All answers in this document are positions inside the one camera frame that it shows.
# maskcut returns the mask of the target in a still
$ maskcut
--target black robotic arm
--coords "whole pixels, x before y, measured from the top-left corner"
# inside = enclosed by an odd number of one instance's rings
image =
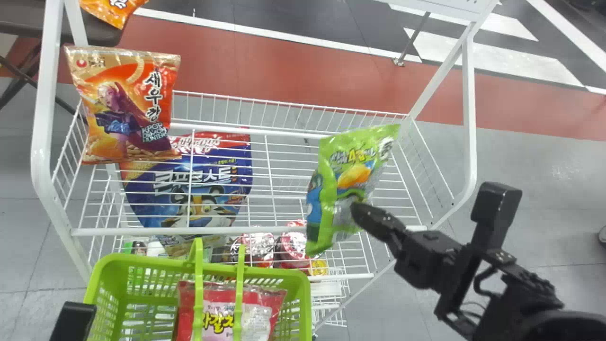
[[[502,250],[521,198],[519,189],[482,183],[471,211],[477,226],[466,245],[439,231],[406,231],[396,217],[369,204],[353,203],[351,213],[362,229],[387,244],[395,258],[396,273],[415,288],[440,294],[434,313],[467,340],[606,340],[604,316],[563,311],[554,286],[516,264],[516,258]],[[490,266],[476,275],[482,261]],[[505,291],[483,290],[482,281],[498,271],[503,273]],[[476,293],[490,299],[484,314],[476,319],[461,309],[472,285]]]

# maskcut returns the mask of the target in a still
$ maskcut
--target cartoon character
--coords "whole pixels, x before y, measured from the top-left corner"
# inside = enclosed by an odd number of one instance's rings
[[[313,226],[319,226],[322,218],[322,207],[320,205],[322,180],[322,175],[315,171],[307,186],[307,223]]]
[[[163,228],[187,228],[187,227],[227,227],[236,220],[235,213],[217,205],[216,198],[223,194],[220,186],[212,186],[208,194],[173,195],[174,200],[180,202],[179,210],[175,217],[166,218],[162,221]],[[187,206],[190,207],[190,221],[187,226]]]
[[[141,129],[153,124],[143,110],[128,97],[124,88],[118,82],[101,84],[98,89],[99,103],[109,110],[95,114],[99,127],[105,133],[119,141],[120,147],[126,152],[126,141],[141,149],[169,150],[168,138],[143,143]]]

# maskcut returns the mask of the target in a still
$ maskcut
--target red snack bag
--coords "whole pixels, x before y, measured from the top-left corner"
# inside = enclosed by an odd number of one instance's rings
[[[149,0],[80,0],[80,7],[106,23],[123,29],[128,17]]]
[[[191,341],[193,335],[193,307],[195,284],[181,281],[176,341]],[[242,293],[242,341],[267,341],[278,321],[278,315],[286,290],[269,290],[259,286],[244,285]],[[202,338],[204,341],[233,340],[236,303],[235,284],[204,283],[204,315]]]
[[[88,121],[82,163],[180,158],[168,140],[178,55],[66,46]]]

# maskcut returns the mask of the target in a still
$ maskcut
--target orange package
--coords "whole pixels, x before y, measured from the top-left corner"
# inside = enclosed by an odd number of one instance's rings
[[[181,57],[66,46],[88,122],[84,164],[180,158],[168,140]]]
[[[126,19],[149,0],[80,0],[80,7],[106,23],[123,29]]]

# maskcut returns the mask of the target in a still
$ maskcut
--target gray tile floor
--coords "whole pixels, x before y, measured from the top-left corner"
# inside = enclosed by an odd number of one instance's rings
[[[6,79],[0,79],[3,89]],[[73,100],[70,86],[59,86]],[[0,111],[0,340],[47,340],[66,300],[82,300],[84,281],[68,258],[34,193],[29,169],[33,89],[26,87]],[[57,110],[53,150],[69,115]],[[421,123],[447,180],[461,187],[460,127]],[[606,314],[606,249],[595,232],[606,225],[606,143],[481,129],[479,181],[524,191],[506,250],[556,284],[570,309]],[[455,213],[447,232],[465,242],[473,231],[471,203]],[[352,288],[362,282],[351,281]],[[324,340],[459,340],[433,316],[437,295],[416,291],[388,274],[346,310],[348,328],[326,326]]]

